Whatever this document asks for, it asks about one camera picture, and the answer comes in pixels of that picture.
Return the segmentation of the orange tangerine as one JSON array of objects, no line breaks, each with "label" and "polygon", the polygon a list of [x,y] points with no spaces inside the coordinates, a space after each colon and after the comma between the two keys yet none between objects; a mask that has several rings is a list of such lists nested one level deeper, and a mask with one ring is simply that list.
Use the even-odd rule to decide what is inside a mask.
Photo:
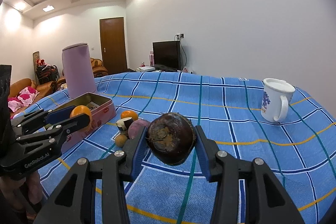
[{"label": "orange tangerine", "polygon": [[85,106],[85,105],[79,105],[76,106],[70,113],[70,118],[79,116],[81,114],[86,114],[89,116],[90,122],[88,124],[88,126],[86,126],[85,128],[83,128],[83,130],[85,131],[89,131],[91,129],[91,125],[92,125],[92,113],[90,111],[90,109]]},{"label": "orange tangerine", "polygon": [[133,110],[125,110],[121,113],[120,118],[132,118],[134,121],[138,119],[138,114]]}]

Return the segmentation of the small brown longan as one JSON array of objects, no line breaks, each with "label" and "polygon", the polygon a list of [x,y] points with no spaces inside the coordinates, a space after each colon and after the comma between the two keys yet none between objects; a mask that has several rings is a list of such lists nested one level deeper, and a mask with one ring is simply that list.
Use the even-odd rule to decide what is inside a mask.
[{"label": "small brown longan", "polygon": [[118,134],[115,138],[115,145],[122,148],[126,141],[128,140],[127,136],[124,134]]}]

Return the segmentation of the purple round fruit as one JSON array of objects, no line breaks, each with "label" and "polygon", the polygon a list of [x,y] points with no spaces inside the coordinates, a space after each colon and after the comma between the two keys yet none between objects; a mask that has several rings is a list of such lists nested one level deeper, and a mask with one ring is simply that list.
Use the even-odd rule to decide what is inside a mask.
[{"label": "purple round fruit", "polygon": [[150,122],[145,119],[137,119],[128,128],[128,137],[134,139],[139,133],[142,133],[143,127],[149,127]]}]

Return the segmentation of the pink floral cushion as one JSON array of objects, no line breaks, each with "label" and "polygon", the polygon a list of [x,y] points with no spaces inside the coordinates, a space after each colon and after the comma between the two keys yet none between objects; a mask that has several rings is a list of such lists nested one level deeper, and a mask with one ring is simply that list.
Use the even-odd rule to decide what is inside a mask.
[{"label": "pink floral cushion", "polygon": [[7,99],[8,107],[14,113],[23,107],[30,106],[38,94],[39,92],[36,89],[27,86],[17,96]]}]

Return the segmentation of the brown leather sofa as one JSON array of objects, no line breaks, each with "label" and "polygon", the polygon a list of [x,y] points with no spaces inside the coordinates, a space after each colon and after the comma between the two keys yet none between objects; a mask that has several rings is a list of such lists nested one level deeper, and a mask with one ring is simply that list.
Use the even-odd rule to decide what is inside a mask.
[{"label": "brown leather sofa", "polygon": [[[91,58],[91,66],[94,77],[103,77],[108,75],[108,70],[103,66],[103,63],[100,59]],[[37,84],[36,81],[31,79],[21,79],[16,83],[11,85],[9,97],[18,97],[19,93],[26,87],[31,87],[35,89],[38,94],[33,100],[32,103],[39,101],[40,99],[51,95],[60,89],[61,84],[66,82],[65,77],[60,77],[57,81],[49,81],[44,84]]]}]

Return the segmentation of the pink metal tin box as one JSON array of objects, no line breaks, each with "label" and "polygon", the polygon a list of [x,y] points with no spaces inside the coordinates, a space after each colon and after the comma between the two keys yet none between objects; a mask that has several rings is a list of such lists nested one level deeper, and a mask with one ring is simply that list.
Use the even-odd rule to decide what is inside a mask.
[{"label": "pink metal tin box", "polygon": [[86,114],[90,121],[88,125],[77,131],[70,131],[62,145],[61,152],[65,153],[77,143],[84,140],[106,122],[116,116],[116,110],[111,98],[95,93],[85,93],[64,103],[51,111],[47,124],[55,126],[57,121],[70,119],[74,116]]}]

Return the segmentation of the purple electric kettle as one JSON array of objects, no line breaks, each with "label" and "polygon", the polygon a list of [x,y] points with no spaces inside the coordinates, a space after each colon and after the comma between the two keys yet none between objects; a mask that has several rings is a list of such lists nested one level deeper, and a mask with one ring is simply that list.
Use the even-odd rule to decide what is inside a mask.
[{"label": "purple electric kettle", "polygon": [[63,72],[71,99],[96,91],[87,43],[77,43],[62,50]]}]

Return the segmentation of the blue plaid tablecloth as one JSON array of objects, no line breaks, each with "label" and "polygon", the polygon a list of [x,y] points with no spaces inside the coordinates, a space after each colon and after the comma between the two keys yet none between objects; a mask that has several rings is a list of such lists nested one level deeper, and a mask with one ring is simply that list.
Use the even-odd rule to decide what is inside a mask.
[{"label": "blue plaid tablecloth", "polygon": [[[128,72],[95,80],[116,113],[152,121],[175,112],[200,125],[221,150],[243,160],[262,158],[306,223],[335,212],[335,118],[296,89],[281,123],[261,116],[263,83],[188,73]],[[124,185],[131,223],[209,223],[216,184],[202,175],[194,152],[178,166],[143,158],[135,182]]]}]

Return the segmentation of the brown wooden door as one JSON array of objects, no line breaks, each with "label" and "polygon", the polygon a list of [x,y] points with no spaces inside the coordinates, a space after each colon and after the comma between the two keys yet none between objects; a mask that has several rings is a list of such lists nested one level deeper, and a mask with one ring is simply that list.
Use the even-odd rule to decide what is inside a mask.
[{"label": "brown wooden door", "polygon": [[123,17],[100,19],[99,23],[104,67],[110,75],[127,71]]}]

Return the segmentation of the white floral mug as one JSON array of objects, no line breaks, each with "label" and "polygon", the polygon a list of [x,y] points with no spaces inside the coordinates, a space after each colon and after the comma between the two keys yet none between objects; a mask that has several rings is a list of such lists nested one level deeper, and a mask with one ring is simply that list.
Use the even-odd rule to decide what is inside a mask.
[{"label": "white floral mug", "polygon": [[282,122],[289,110],[295,87],[285,80],[265,78],[261,102],[261,116],[271,122]]}]

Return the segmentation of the black television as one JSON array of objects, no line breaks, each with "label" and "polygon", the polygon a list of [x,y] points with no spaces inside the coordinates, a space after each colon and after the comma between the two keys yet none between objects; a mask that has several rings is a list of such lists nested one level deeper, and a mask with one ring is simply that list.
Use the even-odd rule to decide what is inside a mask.
[{"label": "black television", "polygon": [[153,42],[153,56],[156,69],[166,71],[182,69],[181,47],[177,40]]}]

